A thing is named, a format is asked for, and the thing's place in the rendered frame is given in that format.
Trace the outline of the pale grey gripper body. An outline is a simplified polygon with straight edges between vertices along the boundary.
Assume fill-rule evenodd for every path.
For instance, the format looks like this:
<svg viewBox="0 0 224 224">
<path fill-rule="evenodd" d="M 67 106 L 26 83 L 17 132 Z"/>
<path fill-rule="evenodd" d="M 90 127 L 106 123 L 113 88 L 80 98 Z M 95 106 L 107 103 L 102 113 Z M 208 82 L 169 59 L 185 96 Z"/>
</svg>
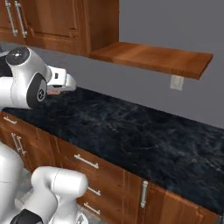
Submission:
<svg viewBox="0 0 224 224">
<path fill-rule="evenodd" d="M 66 75 L 66 90 L 75 90 L 77 88 L 77 83 L 75 78 L 71 74 Z"/>
</svg>

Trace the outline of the wooden base cabinet door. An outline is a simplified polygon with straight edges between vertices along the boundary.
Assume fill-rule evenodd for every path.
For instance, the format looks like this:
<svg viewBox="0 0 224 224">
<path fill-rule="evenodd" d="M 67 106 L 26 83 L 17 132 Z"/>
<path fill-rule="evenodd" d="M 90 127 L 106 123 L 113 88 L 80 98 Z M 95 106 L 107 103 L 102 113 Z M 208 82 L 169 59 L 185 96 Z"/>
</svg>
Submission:
<svg viewBox="0 0 224 224">
<path fill-rule="evenodd" d="M 17 154 L 19 154 L 17 147 L 14 143 L 14 140 L 12 138 L 11 132 L 7 129 L 5 129 L 3 126 L 0 126 L 0 140 L 8 145 L 10 148 L 12 148 Z"/>
<path fill-rule="evenodd" d="M 143 224 L 214 224 L 218 215 L 149 183 Z"/>
<path fill-rule="evenodd" d="M 51 149 L 45 143 L 42 143 L 40 139 L 30 139 L 28 136 L 20 133 L 17 136 L 22 137 L 21 142 L 26 154 L 23 155 L 21 152 L 19 154 L 23 159 L 24 167 L 29 172 L 34 172 L 40 166 L 55 166 Z"/>
</svg>

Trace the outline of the small wooden drawer front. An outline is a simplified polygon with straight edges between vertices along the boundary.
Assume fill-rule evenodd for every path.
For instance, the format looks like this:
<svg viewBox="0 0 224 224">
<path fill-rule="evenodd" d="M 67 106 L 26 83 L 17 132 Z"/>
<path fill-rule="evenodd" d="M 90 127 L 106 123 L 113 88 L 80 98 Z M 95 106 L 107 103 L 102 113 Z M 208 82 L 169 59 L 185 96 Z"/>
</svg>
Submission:
<svg viewBox="0 0 224 224">
<path fill-rule="evenodd" d="M 14 125 L 10 122 L 5 121 L 4 116 L 8 116 L 12 121 L 17 121 L 17 124 Z M 0 123 L 8 130 L 15 130 L 16 132 L 19 132 L 31 138 L 38 137 L 36 128 L 33 125 L 15 117 L 14 115 L 10 115 L 5 112 L 0 112 Z"/>
</svg>

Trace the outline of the wide wooden drawer front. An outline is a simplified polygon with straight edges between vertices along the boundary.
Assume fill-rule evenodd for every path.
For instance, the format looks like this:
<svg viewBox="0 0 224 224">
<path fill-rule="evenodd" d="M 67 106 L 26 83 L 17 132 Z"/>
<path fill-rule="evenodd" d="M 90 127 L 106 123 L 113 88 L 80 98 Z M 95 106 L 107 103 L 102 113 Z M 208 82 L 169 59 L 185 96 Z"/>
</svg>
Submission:
<svg viewBox="0 0 224 224">
<path fill-rule="evenodd" d="M 85 196 L 101 197 L 104 200 L 112 200 L 118 203 L 127 200 L 132 208 L 136 208 L 139 202 L 141 180 L 139 178 L 126 178 L 121 182 L 111 180 L 90 180 L 89 187 L 100 190 L 101 196 L 87 190 Z"/>
<path fill-rule="evenodd" d="M 96 210 L 101 210 L 101 214 L 98 215 L 85 207 L 90 213 L 95 214 L 108 224 L 137 224 L 137 209 L 132 208 L 125 199 L 118 203 L 101 197 L 84 196 L 78 199 L 78 203 L 83 207 L 84 202 Z"/>
<path fill-rule="evenodd" d="M 61 155 L 61 159 L 64 160 L 67 165 L 71 165 L 79 171 L 89 173 L 91 177 L 96 179 L 97 181 L 100 180 L 102 182 L 103 180 L 111 180 L 121 182 L 122 180 L 125 180 L 127 178 L 139 178 L 137 175 L 126 171 L 117 165 L 111 164 L 107 160 L 97 157 L 96 155 L 60 138 L 57 139 L 57 147 L 58 153 Z M 74 157 L 74 154 L 80 154 L 86 160 L 92 163 L 98 163 L 99 169 L 95 169 L 94 167 L 76 159 Z"/>
</svg>

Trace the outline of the wooden wall cabinet door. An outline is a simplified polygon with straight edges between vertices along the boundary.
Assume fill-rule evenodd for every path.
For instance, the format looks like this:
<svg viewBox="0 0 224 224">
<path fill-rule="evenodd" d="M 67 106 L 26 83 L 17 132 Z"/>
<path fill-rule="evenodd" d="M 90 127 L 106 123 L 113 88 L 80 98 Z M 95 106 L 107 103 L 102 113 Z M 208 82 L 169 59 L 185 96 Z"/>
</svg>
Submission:
<svg viewBox="0 0 224 224">
<path fill-rule="evenodd" d="M 18 1 L 28 46 L 88 55 L 84 0 Z"/>
<path fill-rule="evenodd" d="M 18 36 L 14 36 L 11 29 L 11 22 L 4 4 L 4 0 L 0 0 L 0 40 L 7 42 L 15 42 Z"/>
</svg>

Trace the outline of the wooden wall cabinet body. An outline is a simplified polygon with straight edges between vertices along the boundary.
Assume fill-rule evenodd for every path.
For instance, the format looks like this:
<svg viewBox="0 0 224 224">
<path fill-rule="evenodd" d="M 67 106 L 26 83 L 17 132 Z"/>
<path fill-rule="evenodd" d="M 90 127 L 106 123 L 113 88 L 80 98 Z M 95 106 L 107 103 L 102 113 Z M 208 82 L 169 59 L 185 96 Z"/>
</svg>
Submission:
<svg viewBox="0 0 224 224">
<path fill-rule="evenodd" d="M 85 0 L 88 52 L 119 41 L 119 0 Z"/>
</svg>

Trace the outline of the wooden wall shelf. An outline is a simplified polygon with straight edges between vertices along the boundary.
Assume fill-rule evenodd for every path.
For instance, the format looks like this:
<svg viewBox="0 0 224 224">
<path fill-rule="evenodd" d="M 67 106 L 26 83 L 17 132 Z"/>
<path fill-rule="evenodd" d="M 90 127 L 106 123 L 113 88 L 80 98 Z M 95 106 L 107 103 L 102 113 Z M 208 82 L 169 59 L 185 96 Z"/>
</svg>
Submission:
<svg viewBox="0 0 224 224">
<path fill-rule="evenodd" d="M 199 80 L 212 53 L 117 42 L 90 53 L 95 60 Z"/>
</svg>

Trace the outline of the white wall outlet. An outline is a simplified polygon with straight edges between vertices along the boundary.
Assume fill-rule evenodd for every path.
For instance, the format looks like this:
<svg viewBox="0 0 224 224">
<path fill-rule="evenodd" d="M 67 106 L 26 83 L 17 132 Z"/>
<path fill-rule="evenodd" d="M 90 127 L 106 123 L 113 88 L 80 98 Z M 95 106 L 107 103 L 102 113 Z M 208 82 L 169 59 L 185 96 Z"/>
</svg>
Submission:
<svg viewBox="0 0 224 224">
<path fill-rule="evenodd" d="M 181 76 L 177 76 L 177 75 L 173 75 L 171 77 L 171 85 L 170 88 L 171 89 L 176 89 L 181 91 L 184 85 L 184 78 Z"/>
</svg>

